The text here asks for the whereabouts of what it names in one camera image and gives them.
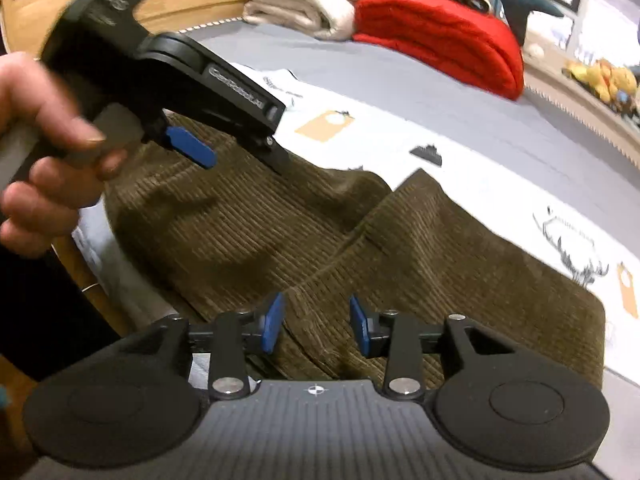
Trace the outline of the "olive corduroy pants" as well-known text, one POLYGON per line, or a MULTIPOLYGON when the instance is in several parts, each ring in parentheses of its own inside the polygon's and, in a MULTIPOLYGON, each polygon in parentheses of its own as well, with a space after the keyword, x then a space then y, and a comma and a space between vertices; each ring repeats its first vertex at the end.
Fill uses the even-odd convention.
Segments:
POLYGON ((204 170, 154 144, 104 195, 116 240, 179 313, 209 321, 280 292, 285 320, 262 362, 282 378, 383 374, 352 339, 349 298, 427 323, 461 313, 600 385, 605 314, 591 292, 489 231, 416 170, 399 188, 299 157, 276 174, 232 136, 171 123, 217 149, 204 170))

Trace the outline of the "grey white printed bedsheet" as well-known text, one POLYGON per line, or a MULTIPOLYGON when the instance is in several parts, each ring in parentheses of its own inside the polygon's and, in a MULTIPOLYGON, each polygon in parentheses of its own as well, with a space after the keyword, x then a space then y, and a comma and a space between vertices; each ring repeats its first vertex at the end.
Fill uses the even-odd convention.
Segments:
MULTIPOLYGON (((639 322, 622 296, 639 285, 639 175, 616 148, 542 99, 503 99, 373 44, 241 21, 192 38, 283 102, 276 138, 290 159, 390 188, 422 170, 489 231, 591 292, 605 314, 596 386, 616 420, 638 422, 638 396, 615 388, 639 388, 639 322)), ((104 196, 73 238, 138 327, 179 313, 120 248, 104 196)))

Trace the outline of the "red folded blanket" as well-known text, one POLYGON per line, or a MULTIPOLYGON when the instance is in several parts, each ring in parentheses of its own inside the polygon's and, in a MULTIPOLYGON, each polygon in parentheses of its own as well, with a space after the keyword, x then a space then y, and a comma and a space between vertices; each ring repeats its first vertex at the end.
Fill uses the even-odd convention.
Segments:
POLYGON ((352 39, 512 101, 524 89, 521 47, 509 26, 454 0, 358 0, 352 39))

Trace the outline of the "white round plush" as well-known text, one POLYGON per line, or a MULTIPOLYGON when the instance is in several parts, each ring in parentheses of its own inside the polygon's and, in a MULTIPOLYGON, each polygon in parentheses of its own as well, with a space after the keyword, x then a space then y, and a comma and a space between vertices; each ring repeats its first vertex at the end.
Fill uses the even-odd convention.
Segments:
POLYGON ((546 56, 546 52, 544 52, 544 48, 540 44, 526 44, 523 48, 523 53, 526 58, 531 58, 532 60, 542 60, 546 56))

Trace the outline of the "yellow bear plush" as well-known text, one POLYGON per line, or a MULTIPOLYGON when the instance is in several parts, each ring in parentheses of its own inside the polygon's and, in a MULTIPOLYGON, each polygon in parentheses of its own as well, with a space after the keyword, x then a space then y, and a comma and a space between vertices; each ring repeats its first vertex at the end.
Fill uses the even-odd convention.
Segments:
POLYGON ((630 68, 614 66, 604 58, 587 65, 570 61, 562 68, 567 78, 577 81, 601 102, 621 110, 632 107, 638 80, 630 68))

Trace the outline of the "wooden bed frame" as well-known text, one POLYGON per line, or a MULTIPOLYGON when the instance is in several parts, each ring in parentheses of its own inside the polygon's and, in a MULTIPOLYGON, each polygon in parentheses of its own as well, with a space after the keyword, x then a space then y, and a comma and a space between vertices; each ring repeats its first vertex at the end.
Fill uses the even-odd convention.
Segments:
POLYGON ((535 60, 525 61, 524 82, 533 96, 608 141, 639 169, 639 130, 628 119, 615 114, 576 82, 553 73, 535 60))

